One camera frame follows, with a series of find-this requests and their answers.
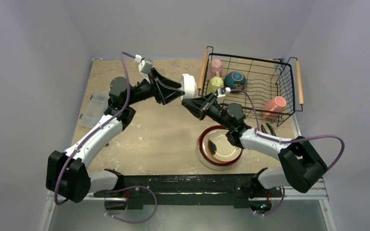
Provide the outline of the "white handled cup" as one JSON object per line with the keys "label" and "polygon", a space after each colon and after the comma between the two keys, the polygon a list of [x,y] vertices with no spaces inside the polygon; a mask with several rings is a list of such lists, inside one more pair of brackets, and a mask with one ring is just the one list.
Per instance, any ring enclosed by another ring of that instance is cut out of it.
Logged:
{"label": "white handled cup", "polygon": [[197,84],[195,81],[194,76],[189,74],[182,74],[181,76],[181,88],[180,90],[184,92],[184,94],[180,97],[180,100],[183,99],[193,99],[196,96],[197,92]]}

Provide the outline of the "light pink faceted mug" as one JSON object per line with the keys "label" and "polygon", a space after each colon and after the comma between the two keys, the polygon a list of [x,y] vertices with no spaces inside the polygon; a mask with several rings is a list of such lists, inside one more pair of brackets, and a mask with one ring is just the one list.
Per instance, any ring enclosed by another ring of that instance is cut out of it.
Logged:
{"label": "light pink faceted mug", "polygon": [[210,81],[213,77],[222,77],[223,64],[219,59],[212,59],[208,66],[207,79]]}

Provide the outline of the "salmon pink mug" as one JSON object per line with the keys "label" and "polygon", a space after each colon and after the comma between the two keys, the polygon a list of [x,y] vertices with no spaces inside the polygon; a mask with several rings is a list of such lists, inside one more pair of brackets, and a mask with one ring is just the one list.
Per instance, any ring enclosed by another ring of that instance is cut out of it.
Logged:
{"label": "salmon pink mug", "polygon": [[281,96],[276,96],[270,101],[268,101],[264,107],[263,119],[275,119],[282,113],[287,105],[285,98]]}

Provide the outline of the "green faceted mug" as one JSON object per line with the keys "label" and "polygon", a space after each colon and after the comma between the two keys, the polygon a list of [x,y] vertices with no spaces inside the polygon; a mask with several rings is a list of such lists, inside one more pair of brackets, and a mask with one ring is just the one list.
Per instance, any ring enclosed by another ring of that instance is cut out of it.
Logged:
{"label": "green faceted mug", "polygon": [[215,93],[218,89],[224,87],[224,82],[221,77],[212,77],[207,86],[207,94]]}

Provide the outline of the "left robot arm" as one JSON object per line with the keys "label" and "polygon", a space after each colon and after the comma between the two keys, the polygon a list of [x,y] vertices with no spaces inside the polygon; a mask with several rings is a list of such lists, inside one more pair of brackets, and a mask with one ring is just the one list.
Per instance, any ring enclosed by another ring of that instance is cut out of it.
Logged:
{"label": "left robot arm", "polygon": [[107,108],[97,124],[71,147],[49,155],[45,186],[54,193],[58,205],[63,204],[59,196],[78,203],[89,193],[107,191],[113,197],[123,194],[124,183],[119,180],[122,176],[119,172],[105,169],[90,175],[88,167],[131,123],[136,113],[131,104],[155,98],[157,103],[166,105],[195,95],[195,79],[189,74],[182,74],[180,82],[162,76],[153,67],[141,67],[140,74],[144,79],[135,86],[129,83],[128,77],[114,78],[110,83]]}

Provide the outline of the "dark blue bowl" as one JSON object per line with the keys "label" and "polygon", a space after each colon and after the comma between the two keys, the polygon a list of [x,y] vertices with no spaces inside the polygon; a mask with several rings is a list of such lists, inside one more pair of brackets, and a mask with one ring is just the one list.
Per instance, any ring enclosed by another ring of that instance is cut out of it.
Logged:
{"label": "dark blue bowl", "polygon": [[224,86],[233,89],[244,90],[246,87],[246,77],[239,71],[229,72],[224,79]]}

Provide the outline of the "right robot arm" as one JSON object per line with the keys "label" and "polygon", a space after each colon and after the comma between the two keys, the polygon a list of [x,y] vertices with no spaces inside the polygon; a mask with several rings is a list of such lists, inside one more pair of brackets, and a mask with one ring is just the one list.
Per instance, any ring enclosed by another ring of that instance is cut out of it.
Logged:
{"label": "right robot arm", "polygon": [[306,193],[328,171],[328,167],[309,139],[285,139],[260,132],[245,123],[243,107],[231,103],[222,107],[214,94],[183,99],[184,106],[194,117],[209,117],[227,129],[229,143],[241,149],[265,154],[280,162],[279,168],[263,168],[251,178],[251,189],[262,196],[275,187],[291,186]]}

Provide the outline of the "cream painted plate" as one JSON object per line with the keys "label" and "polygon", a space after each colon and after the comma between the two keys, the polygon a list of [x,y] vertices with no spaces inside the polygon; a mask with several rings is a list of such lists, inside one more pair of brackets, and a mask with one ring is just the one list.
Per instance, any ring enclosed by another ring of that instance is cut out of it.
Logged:
{"label": "cream painted plate", "polygon": [[233,146],[226,137],[227,130],[215,129],[208,133],[208,148],[211,156],[218,163],[229,163],[234,161],[242,149]]}

